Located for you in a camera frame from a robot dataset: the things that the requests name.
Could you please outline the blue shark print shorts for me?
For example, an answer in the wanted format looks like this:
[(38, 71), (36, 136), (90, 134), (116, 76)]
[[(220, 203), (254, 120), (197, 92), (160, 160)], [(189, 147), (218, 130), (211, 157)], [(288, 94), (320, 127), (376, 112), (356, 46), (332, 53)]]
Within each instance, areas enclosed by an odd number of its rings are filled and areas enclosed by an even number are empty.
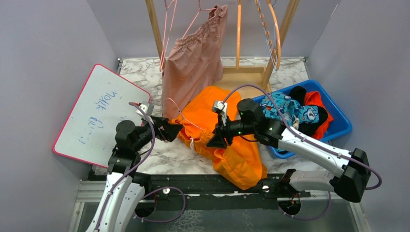
[(315, 139), (321, 139), (321, 126), (328, 118), (327, 111), (317, 105), (302, 105), (295, 98), (282, 92), (271, 94), (274, 101), (267, 96), (262, 98), (260, 106), (266, 118), (282, 120), (283, 114), (288, 125)]

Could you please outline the black shorts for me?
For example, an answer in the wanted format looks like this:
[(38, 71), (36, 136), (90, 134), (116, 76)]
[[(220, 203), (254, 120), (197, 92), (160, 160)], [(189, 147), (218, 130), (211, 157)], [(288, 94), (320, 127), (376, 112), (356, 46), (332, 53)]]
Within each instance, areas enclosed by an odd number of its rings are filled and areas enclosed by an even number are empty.
[(318, 127), (327, 119), (326, 110), (315, 105), (304, 105), (306, 89), (296, 86), (291, 89), (289, 97), (291, 101), (286, 112), (287, 123), (312, 137)]

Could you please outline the orange hanger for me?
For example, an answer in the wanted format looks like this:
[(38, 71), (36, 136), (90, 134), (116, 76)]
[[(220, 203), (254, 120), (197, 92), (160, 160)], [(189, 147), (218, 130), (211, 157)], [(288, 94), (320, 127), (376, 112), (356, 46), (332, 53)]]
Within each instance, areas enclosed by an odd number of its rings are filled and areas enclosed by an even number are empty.
[[(261, 5), (260, 1), (259, 1), (259, 0), (255, 0), (254, 2), (255, 2), (255, 5), (256, 5), (257, 12), (258, 12), (258, 14), (259, 14), (260, 20), (261, 20), (261, 22), (262, 22), (263, 30), (264, 30), (264, 27), (267, 27), (267, 30), (269, 31), (269, 28), (268, 28), (268, 25), (267, 25), (267, 21), (265, 20), (265, 16), (264, 16), (264, 14), (263, 14), (263, 12), (262, 12), (262, 5)], [(271, 14), (269, 14), (267, 18), (268, 18), (268, 19), (272, 19)], [(273, 36), (273, 33), (271, 33), (271, 32), (269, 31), (269, 35), (270, 35), (270, 38), (272, 39), (272, 38), (273, 38), (273, 37), (272, 37), (272, 36)], [(267, 39), (266, 39), (266, 35), (265, 35), (265, 30), (264, 30), (264, 38), (265, 38), (265, 40), (266, 40), (267, 49), (268, 49), (269, 55), (270, 55), (270, 50), (269, 50), (269, 47), (268, 47), (268, 44), (267, 44)]]
[(239, 70), (240, 63), (240, 47), (241, 47), (241, 0), (237, 1), (237, 30), (236, 30), (236, 56), (235, 56), (235, 68)]

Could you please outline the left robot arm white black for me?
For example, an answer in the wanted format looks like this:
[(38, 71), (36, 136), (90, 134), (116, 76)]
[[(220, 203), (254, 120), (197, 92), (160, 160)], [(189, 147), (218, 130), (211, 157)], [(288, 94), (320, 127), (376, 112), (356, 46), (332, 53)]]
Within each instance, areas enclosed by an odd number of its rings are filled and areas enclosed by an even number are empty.
[(104, 192), (87, 231), (125, 231), (140, 200), (152, 192), (151, 176), (136, 170), (142, 160), (140, 150), (156, 139), (172, 142), (182, 128), (156, 116), (145, 119), (141, 126), (130, 120), (117, 124)]

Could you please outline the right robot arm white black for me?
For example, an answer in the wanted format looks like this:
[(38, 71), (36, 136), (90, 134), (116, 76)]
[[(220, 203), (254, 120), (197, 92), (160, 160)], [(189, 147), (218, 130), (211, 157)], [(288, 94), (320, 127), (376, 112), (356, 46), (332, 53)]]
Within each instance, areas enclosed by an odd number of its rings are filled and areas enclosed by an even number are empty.
[(293, 152), (320, 165), (317, 171), (288, 171), (287, 179), (279, 183), (279, 191), (286, 197), (297, 191), (321, 190), (336, 193), (339, 197), (359, 203), (371, 177), (365, 151), (340, 149), (313, 139), (274, 118), (266, 118), (261, 106), (252, 99), (237, 104), (239, 120), (230, 120), (228, 104), (215, 101), (212, 111), (218, 122), (207, 147), (226, 149), (234, 137), (253, 135), (260, 144)]

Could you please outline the light blue wire hanger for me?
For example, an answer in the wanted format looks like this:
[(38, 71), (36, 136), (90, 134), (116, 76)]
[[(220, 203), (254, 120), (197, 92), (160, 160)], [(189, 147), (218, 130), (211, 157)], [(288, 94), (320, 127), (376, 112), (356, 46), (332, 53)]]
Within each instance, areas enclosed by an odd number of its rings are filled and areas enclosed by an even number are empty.
[(271, 0), (266, 0), (266, 4), (270, 10), (270, 14), (274, 23), (274, 32), (273, 32), (273, 38), (270, 38), (269, 31), (267, 30), (267, 27), (264, 27), (265, 30), (265, 35), (267, 39), (267, 44), (270, 50), (270, 57), (273, 62), (273, 68), (275, 71), (277, 71), (280, 68), (280, 61), (281, 61), (281, 42), (280, 42), (280, 33), (279, 33), (279, 25), (278, 25), (278, 20), (276, 16), (276, 12), (274, 10), (274, 4), (272, 3)]

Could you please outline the orange shorts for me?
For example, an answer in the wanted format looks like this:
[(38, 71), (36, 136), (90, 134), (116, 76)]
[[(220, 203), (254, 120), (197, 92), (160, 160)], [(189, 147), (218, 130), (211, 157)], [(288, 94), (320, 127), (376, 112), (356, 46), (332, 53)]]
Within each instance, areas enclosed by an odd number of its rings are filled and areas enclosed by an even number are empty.
[(247, 190), (267, 178), (267, 168), (262, 163), (258, 144), (250, 141), (253, 137), (235, 137), (233, 144), (226, 149), (206, 147), (218, 121), (217, 114), (211, 108), (214, 101), (223, 100), (228, 94), (228, 90), (219, 87), (206, 87), (182, 110), (188, 120), (204, 131), (189, 124), (181, 115), (171, 122), (184, 126), (177, 136), (183, 144), (211, 160), (217, 173), (240, 189)]

